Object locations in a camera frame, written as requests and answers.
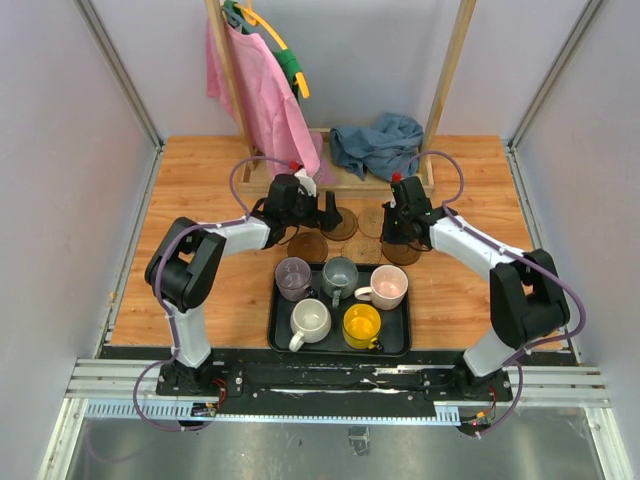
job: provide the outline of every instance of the wooden rack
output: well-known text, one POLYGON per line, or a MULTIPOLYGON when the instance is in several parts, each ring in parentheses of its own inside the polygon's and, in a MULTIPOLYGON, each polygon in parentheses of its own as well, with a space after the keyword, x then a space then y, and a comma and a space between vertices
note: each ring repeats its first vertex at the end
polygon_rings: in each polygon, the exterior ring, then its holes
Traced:
MULTIPOLYGON (((234 71, 233 62, 231 61, 231 51, 226 33, 226 21, 222 15, 219 0, 205 0, 205 3, 207 5, 207 13, 209 15, 211 30, 216 41, 216 47, 220 54, 224 76, 229 88, 238 132, 247 145, 247 154, 255 155, 258 152, 256 151, 255 146, 252 145, 249 137, 247 115, 244 111, 243 103, 240 101, 236 72, 234 71)), ((436 135, 436 130, 440 123, 442 111, 444 109, 447 95, 449 94, 449 87, 453 80, 458 59, 460 58, 460 52, 462 51, 462 45, 464 44, 464 40, 469 29, 475 5, 476 0, 460 0, 458 14, 453 25, 453 30, 451 31, 449 46, 447 47, 447 53, 444 58, 442 70, 440 71, 438 86, 431 104, 429 118, 427 119, 425 126, 424 138, 420 148, 421 151, 428 150, 431 147, 436 135)), ((333 164, 330 160, 327 145, 329 129, 310 128, 310 130, 319 131, 323 134, 323 138, 325 140, 323 156, 329 158, 329 164, 331 165, 332 172, 337 179, 336 185, 327 186, 325 188, 330 188, 337 196, 340 197, 379 196, 381 198, 386 198, 389 196, 389 184, 384 180, 381 180, 374 175, 367 174, 366 179, 363 182, 356 175, 350 174, 345 169, 333 164)), ((435 184, 430 156, 422 158, 416 175, 420 178, 427 195, 431 194, 435 188, 435 184)), ((246 194, 266 195, 270 183, 271 177, 267 171, 265 162, 247 163, 238 180, 238 190, 246 194)))

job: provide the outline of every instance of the cup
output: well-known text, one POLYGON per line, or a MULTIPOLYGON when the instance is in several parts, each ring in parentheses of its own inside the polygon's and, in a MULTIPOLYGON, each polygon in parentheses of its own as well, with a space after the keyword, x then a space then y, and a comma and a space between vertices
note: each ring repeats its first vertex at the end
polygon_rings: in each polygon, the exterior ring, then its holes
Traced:
POLYGON ((342 335, 351 348, 382 352, 384 349, 378 341, 381 326, 380 314, 375 308, 364 303, 356 303, 344 314, 342 335))
POLYGON ((341 298, 353 295, 358 285, 358 267, 345 257, 332 258, 322 269, 322 290, 337 307, 341 298))
POLYGON ((354 295, 380 310, 392 310, 400 305, 408 287, 409 279, 401 268, 383 265, 373 271, 370 286, 357 289, 354 295))
POLYGON ((299 302, 315 294, 311 288, 311 267, 298 257, 285 258, 278 264, 276 285, 282 296, 290 302, 299 302))
POLYGON ((297 352, 305 343, 317 343, 331 330, 329 309, 320 300, 306 298, 298 302, 291 312, 293 337, 289 350, 297 352))

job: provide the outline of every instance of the pink cloth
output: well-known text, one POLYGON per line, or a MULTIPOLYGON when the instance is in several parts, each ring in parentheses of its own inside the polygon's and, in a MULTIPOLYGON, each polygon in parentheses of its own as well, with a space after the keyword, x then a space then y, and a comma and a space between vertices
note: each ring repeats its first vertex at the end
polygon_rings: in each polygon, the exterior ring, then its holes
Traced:
MULTIPOLYGON (((229 47, 238 75, 253 144, 265 155, 302 163, 317 183, 335 183, 322 159, 322 137, 311 133, 300 106, 264 39, 257 33, 245 35, 227 25, 229 47)), ((207 28, 207 95, 218 97, 234 118, 220 55, 211 29, 207 28)), ((272 175, 290 172, 284 165, 268 162, 272 175)))

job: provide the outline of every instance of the wooden tabletop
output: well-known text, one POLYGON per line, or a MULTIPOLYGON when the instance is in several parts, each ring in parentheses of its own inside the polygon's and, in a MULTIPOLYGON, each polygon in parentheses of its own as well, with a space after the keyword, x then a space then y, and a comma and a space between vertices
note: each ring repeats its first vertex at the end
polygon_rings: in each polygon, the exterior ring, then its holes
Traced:
MULTIPOLYGON (((437 137, 434 148, 462 165, 466 186, 453 206, 467 221, 512 246, 530 249, 502 144, 497 137, 437 137)), ((169 345, 163 310, 144 282, 151 255, 176 217, 224 221, 241 208, 229 193, 228 172, 242 158, 235 137, 171 137, 167 143, 151 203, 136 249, 111 343, 169 345)), ((455 194, 458 177, 444 159, 432 157, 434 205, 455 194)), ((255 198, 246 198, 252 205, 255 198)), ((356 215, 380 200, 338 199, 356 215)), ((329 243, 329 258, 342 243, 329 243)), ((209 342, 215 346, 264 347, 276 264, 286 247, 245 252, 224 258, 205 306, 209 342)), ((414 348, 466 348, 489 328, 489 286, 457 260, 438 252, 423 253, 405 267, 410 279, 414 348)))

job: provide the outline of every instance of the cork coaster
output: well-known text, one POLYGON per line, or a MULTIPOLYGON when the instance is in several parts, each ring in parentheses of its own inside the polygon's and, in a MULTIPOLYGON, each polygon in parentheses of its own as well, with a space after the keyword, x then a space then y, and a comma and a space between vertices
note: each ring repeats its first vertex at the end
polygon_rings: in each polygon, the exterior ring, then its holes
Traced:
POLYGON ((367 237, 380 238, 384 224, 384 210, 382 208, 367 208, 358 215, 358 228, 367 237))
POLYGON ((342 245, 342 256, 354 263, 380 263, 382 246, 380 241, 364 235, 356 235, 342 245))
POLYGON ((293 237, 287 247, 287 255, 300 257, 305 262, 324 262, 329 254, 329 246, 322 235, 304 232, 293 237))
POLYGON ((353 237, 358 231, 358 217, 348 208, 338 207, 338 212, 342 215, 342 222, 330 232, 322 230, 322 234, 329 240, 342 242, 353 237))
POLYGON ((394 265, 411 265, 416 263, 422 255, 422 252, 414 250, 409 245, 391 245, 390 243, 382 244, 382 253, 394 265))

